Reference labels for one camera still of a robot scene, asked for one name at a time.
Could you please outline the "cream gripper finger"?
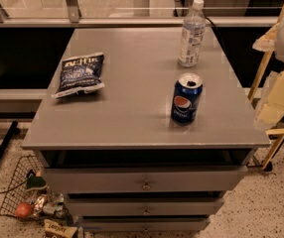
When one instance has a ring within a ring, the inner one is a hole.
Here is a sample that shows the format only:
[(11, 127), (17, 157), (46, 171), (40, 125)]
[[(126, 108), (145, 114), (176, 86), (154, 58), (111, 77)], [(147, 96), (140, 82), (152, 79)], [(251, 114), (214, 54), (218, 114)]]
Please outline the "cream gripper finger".
[(261, 90), (255, 108), (254, 126), (259, 130), (273, 128), (284, 116), (284, 70), (271, 71)]
[(252, 47), (260, 52), (273, 52), (275, 49), (278, 27), (279, 24), (271, 27), (264, 35), (262, 35), (253, 43)]

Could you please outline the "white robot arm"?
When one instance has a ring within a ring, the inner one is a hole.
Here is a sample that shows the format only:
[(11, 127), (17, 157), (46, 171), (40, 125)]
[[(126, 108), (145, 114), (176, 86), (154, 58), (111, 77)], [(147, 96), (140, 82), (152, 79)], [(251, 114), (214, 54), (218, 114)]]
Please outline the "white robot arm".
[[(257, 39), (252, 47), (261, 52), (273, 52), (284, 62), (284, 17)], [(260, 130), (274, 127), (284, 116), (284, 69), (267, 76), (261, 98), (257, 102), (254, 126)]]

